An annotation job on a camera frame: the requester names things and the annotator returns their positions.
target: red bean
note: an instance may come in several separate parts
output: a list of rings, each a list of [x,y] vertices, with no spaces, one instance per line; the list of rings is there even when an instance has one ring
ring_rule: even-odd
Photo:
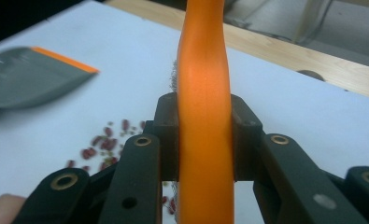
[[[166,203],[167,202],[167,199],[168,199],[167,196],[163,196],[162,197],[162,204]]]
[[[73,168],[76,165],[75,161],[68,161],[67,165],[65,166],[66,168]]]
[[[175,210],[173,210],[173,208],[168,207],[168,211],[170,215],[174,215],[175,214]]]
[[[173,210],[173,212],[176,212],[176,204],[175,204],[175,198],[172,198],[170,200],[170,204],[169,204],[169,208],[171,208]]]
[[[116,138],[110,139],[108,146],[107,146],[107,150],[112,150],[118,143],[118,140]]]
[[[91,169],[90,166],[82,166],[82,170],[89,172],[89,170]]]
[[[117,157],[112,157],[111,158],[111,164],[114,164],[118,161],[118,158]]]
[[[94,146],[96,146],[96,145],[97,145],[97,143],[98,143],[98,142],[100,142],[100,140],[102,140],[102,138],[103,138],[103,137],[102,137],[102,136],[100,136],[100,135],[99,135],[99,136],[94,137],[94,138],[93,138],[93,140],[92,140],[92,146],[93,146],[93,147],[94,147]]]
[[[144,120],[140,122],[140,127],[143,130],[144,130],[144,128],[146,128],[146,122]]]
[[[129,120],[127,120],[127,119],[122,120],[122,129],[124,131],[128,131],[128,129],[129,129]]]
[[[111,137],[112,136],[112,130],[108,127],[105,127],[105,134],[108,136],[108,137]]]
[[[101,149],[107,149],[109,145],[110,145],[110,140],[108,138],[106,138],[105,141],[103,141],[103,143],[100,146],[100,148]]]
[[[91,157],[91,155],[89,154],[88,149],[83,149],[81,151],[81,155],[82,155],[82,158],[85,159],[85,160],[88,160]]]
[[[90,157],[92,157],[92,156],[94,156],[94,155],[96,155],[96,150],[94,150],[94,148],[93,147],[89,147],[88,148],[88,154],[89,154],[89,156]]]
[[[101,164],[100,164],[100,169],[99,169],[99,171],[102,171],[102,170],[104,170],[104,169],[106,169],[107,168],[107,164],[105,163],[105,162],[102,162]]]

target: finger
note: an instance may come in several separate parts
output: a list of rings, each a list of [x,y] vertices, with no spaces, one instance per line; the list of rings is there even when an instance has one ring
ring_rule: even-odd
[[[10,194],[0,196],[0,224],[11,223],[21,210],[25,198]]]

